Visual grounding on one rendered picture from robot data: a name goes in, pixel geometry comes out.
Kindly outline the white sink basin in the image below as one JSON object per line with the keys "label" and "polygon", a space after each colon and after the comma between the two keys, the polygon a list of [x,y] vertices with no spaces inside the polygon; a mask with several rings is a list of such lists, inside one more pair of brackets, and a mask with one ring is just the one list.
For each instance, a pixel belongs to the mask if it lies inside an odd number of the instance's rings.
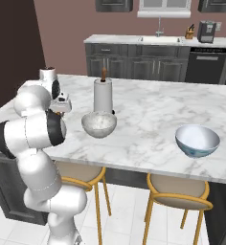
{"label": "white sink basin", "polygon": [[141,36],[139,38],[140,42],[143,43],[180,43],[182,40],[180,37],[175,36]]}

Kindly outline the blue and white bowl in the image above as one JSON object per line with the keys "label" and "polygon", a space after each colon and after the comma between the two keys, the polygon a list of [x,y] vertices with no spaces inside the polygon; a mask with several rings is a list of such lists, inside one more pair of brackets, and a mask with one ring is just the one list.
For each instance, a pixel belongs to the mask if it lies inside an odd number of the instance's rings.
{"label": "blue and white bowl", "polygon": [[212,129],[199,124],[180,126],[175,132],[175,141],[191,158],[211,155],[220,145],[219,136]]}

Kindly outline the black dishwasher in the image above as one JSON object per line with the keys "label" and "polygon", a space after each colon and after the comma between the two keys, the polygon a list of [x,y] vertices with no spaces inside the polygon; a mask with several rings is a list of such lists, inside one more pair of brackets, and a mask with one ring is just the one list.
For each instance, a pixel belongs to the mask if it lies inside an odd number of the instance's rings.
{"label": "black dishwasher", "polygon": [[191,47],[185,81],[219,84],[226,48]]}

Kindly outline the silver tap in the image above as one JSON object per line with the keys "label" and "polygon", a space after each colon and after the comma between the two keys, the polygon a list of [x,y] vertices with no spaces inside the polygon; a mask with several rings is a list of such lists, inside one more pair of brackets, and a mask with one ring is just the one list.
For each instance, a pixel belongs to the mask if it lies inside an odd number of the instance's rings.
{"label": "silver tap", "polygon": [[164,34],[164,28],[161,28],[161,16],[158,18],[158,30],[156,31],[155,35],[157,37],[160,37],[162,34]]}

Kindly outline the white paper towel roll holder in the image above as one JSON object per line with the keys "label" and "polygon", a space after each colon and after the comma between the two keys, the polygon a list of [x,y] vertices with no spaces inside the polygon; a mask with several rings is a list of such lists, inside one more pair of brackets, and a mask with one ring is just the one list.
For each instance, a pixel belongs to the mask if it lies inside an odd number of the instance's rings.
{"label": "white paper towel roll holder", "polygon": [[102,77],[94,81],[94,111],[115,114],[113,110],[112,79],[106,77],[107,70],[102,68]]}

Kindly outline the grey speckled bowl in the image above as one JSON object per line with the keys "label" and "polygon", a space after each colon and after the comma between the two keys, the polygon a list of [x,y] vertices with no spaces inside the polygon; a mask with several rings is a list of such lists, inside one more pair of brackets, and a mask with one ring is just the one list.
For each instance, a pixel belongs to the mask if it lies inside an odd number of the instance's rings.
{"label": "grey speckled bowl", "polygon": [[102,139],[114,131],[117,125],[117,117],[102,111],[91,112],[82,117],[81,125],[88,135]]}

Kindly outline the wooden knife block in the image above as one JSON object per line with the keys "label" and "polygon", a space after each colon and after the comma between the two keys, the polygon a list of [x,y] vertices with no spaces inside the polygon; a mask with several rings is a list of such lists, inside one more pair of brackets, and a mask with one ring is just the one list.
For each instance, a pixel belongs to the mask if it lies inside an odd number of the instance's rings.
{"label": "wooden knife block", "polygon": [[194,34],[194,24],[191,24],[187,29],[185,33],[186,39],[192,39]]}

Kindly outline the dark grey island cabinet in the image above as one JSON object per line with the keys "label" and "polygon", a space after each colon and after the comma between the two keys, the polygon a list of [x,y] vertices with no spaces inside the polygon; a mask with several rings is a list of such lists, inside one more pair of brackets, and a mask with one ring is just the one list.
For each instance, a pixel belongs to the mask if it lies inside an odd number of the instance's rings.
{"label": "dark grey island cabinet", "polygon": [[[110,168],[106,171],[106,183],[147,189],[147,175],[143,172]],[[226,184],[210,182],[208,200],[211,211],[205,212],[210,245],[226,245]],[[48,213],[28,209],[23,202],[26,189],[15,160],[0,153],[0,206],[4,215],[13,220],[45,226]]]}

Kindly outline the dark grey wall cupboard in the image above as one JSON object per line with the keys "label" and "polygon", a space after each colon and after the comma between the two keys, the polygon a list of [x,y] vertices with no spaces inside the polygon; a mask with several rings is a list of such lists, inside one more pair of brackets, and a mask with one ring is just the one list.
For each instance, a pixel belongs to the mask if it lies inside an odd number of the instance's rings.
{"label": "dark grey wall cupboard", "polygon": [[226,12],[226,0],[199,0],[200,12]]}
{"label": "dark grey wall cupboard", "polygon": [[95,0],[96,11],[99,12],[130,12],[133,0]]}

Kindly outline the yellow framed beige stool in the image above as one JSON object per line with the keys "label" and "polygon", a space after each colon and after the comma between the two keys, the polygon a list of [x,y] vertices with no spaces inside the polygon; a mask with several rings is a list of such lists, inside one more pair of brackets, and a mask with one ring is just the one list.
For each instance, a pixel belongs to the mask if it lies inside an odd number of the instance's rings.
{"label": "yellow framed beige stool", "polygon": [[214,207],[207,200],[210,194],[209,183],[201,180],[148,173],[147,186],[149,188],[149,197],[144,219],[146,225],[142,244],[147,245],[152,207],[156,203],[184,211],[180,224],[181,229],[184,228],[188,211],[199,211],[193,239],[193,245],[197,245],[204,211],[209,211]]}
{"label": "yellow framed beige stool", "polygon": [[59,170],[61,179],[64,183],[74,184],[78,187],[85,188],[86,191],[90,191],[91,189],[94,190],[97,227],[98,227],[98,241],[99,241],[99,245],[102,245],[100,196],[99,196],[99,188],[98,188],[99,181],[103,182],[103,190],[104,190],[108,215],[111,215],[109,196],[107,191],[107,185],[105,182],[106,167],[87,166],[83,164],[65,163],[59,161],[55,161],[55,164]]}

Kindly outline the white framed window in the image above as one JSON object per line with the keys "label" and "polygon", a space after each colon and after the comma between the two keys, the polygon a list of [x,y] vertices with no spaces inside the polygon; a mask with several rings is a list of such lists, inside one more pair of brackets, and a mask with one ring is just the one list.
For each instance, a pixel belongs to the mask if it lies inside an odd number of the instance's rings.
{"label": "white framed window", "polygon": [[192,0],[140,0],[140,18],[190,18]]}

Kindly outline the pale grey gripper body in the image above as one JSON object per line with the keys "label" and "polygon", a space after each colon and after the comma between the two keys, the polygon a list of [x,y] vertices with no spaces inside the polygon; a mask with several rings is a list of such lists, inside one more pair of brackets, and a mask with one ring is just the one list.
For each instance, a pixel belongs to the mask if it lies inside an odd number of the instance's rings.
{"label": "pale grey gripper body", "polygon": [[72,110],[72,103],[70,100],[66,100],[66,101],[52,100],[50,109],[54,112],[69,113]]}

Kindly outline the grey coffee machine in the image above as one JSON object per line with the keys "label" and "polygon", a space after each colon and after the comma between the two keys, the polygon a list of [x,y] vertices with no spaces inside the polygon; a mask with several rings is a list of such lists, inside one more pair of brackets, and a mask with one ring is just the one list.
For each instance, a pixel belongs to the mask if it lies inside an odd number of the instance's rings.
{"label": "grey coffee machine", "polygon": [[216,23],[214,21],[200,21],[197,40],[200,43],[213,43],[215,37]]}

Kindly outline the dark grey base cupboard run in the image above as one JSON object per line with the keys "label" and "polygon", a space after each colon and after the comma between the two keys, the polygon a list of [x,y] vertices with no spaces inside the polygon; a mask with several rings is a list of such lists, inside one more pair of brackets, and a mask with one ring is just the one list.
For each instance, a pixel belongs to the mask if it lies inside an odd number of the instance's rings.
{"label": "dark grey base cupboard run", "polygon": [[184,81],[190,47],[86,43],[87,75],[108,78]]}

